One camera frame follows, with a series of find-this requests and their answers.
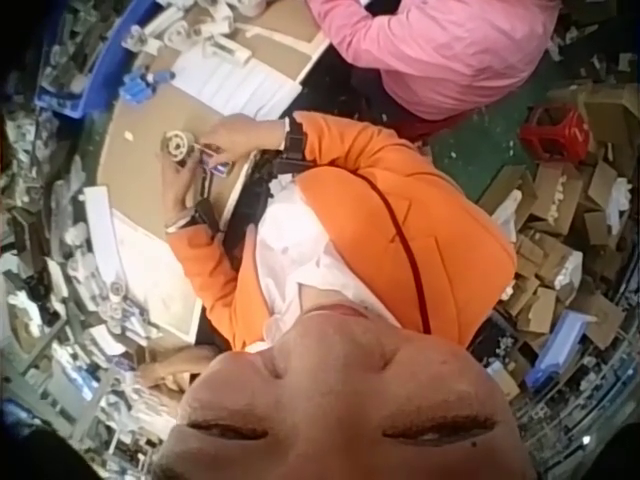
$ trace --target green floor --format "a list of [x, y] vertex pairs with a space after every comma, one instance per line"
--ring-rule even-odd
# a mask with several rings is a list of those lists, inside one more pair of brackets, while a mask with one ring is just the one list
[[436, 166], [458, 182], [474, 202], [503, 165], [533, 166], [520, 147], [518, 129], [527, 107], [543, 101], [546, 92], [562, 80], [561, 69], [545, 55], [531, 78], [517, 91], [432, 139]]

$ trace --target blue part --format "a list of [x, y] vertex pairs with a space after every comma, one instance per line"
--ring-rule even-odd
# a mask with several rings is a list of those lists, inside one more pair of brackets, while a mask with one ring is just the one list
[[124, 76], [124, 83], [126, 84], [134, 80], [142, 79], [142, 76], [146, 73], [146, 71], [147, 69], [145, 67], [134, 68]]
[[226, 177], [229, 174], [229, 169], [231, 168], [231, 164], [228, 162], [218, 163], [214, 165], [211, 169], [211, 172], [219, 177]]
[[150, 86], [147, 83], [142, 80], [137, 80], [125, 84], [120, 88], [120, 91], [124, 92], [126, 95], [136, 95], [137, 93], [148, 90], [149, 88]]
[[152, 88], [147, 87], [144, 90], [139, 90], [134, 93], [129, 93], [123, 95], [123, 99], [128, 103], [133, 103], [134, 105], [140, 105], [147, 100], [149, 100], [154, 95], [154, 91]]
[[[58, 26], [67, 3], [60, 0], [59, 8], [47, 22], [42, 52], [44, 61], [48, 61], [51, 48], [56, 42]], [[82, 94], [53, 93], [38, 86], [35, 104], [72, 118], [82, 118], [89, 112], [109, 109], [118, 95], [123, 76], [136, 55], [121, 45], [122, 40], [133, 25], [146, 24], [163, 8], [155, 0], [132, 0], [103, 47]]]
[[545, 384], [551, 375], [561, 374], [575, 355], [590, 317], [574, 310], [562, 312], [551, 337], [524, 381], [531, 390]]
[[153, 85], [162, 85], [163, 83], [169, 83], [174, 78], [176, 78], [176, 74], [171, 70], [160, 70], [149, 74], [147, 81]]

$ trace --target orange jacket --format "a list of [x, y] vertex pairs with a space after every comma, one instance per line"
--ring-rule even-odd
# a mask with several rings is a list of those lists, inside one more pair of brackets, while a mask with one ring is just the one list
[[[347, 266], [404, 327], [422, 331], [409, 263], [388, 212], [358, 171], [393, 206], [418, 263], [432, 334], [467, 346], [513, 278], [515, 255], [489, 216], [408, 142], [392, 131], [298, 112], [306, 158], [317, 165], [295, 182]], [[247, 236], [236, 274], [206, 226], [168, 242], [207, 316], [236, 350], [263, 340], [270, 317]]]

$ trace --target red container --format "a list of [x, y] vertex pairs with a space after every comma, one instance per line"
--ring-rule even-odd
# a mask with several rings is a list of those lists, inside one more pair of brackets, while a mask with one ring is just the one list
[[578, 164], [587, 156], [590, 135], [575, 107], [553, 103], [531, 108], [518, 136], [536, 161]]

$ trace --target bracelet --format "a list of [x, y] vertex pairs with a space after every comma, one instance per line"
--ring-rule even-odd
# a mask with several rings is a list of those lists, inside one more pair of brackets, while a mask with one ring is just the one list
[[181, 228], [184, 228], [186, 226], [191, 226], [188, 225], [191, 223], [192, 220], [194, 220], [194, 209], [193, 208], [189, 208], [185, 213], [184, 216], [181, 216], [180, 218], [178, 218], [178, 220], [176, 220], [175, 222], [173, 222], [171, 225], [169, 225], [168, 227], [165, 228], [165, 233], [175, 233], [178, 230], [180, 230]]

